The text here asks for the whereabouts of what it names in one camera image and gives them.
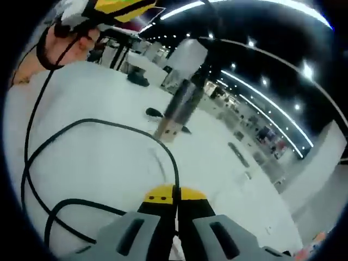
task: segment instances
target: desk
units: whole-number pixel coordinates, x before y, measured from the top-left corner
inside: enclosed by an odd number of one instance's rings
[[[10,177],[19,198],[24,168],[23,147],[27,122],[48,72],[27,86],[13,86],[4,115],[4,144]],[[132,84],[126,75],[87,62],[58,70],[52,77],[35,116],[29,155],[49,136],[69,123],[87,117],[118,122],[153,133],[157,123],[145,115],[148,107],[164,111],[171,95],[150,85]],[[187,127],[168,148],[176,158],[181,186],[204,192],[217,214],[226,214],[252,232],[260,246],[279,251],[299,250],[299,233],[284,202],[252,156],[227,127],[196,109]],[[228,147],[233,142],[250,164],[246,168]],[[136,210],[150,188],[173,183],[170,159],[163,149],[142,135],[86,123],[58,138],[36,159],[32,180],[49,208],[67,198],[83,198],[125,211]],[[47,214],[28,186],[28,213],[43,236]],[[117,216],[83,206],[68,206],[59,215],[75,229],[95,238],[97,231]],[[84,242],[54,225],[51,248],[57,255]]]

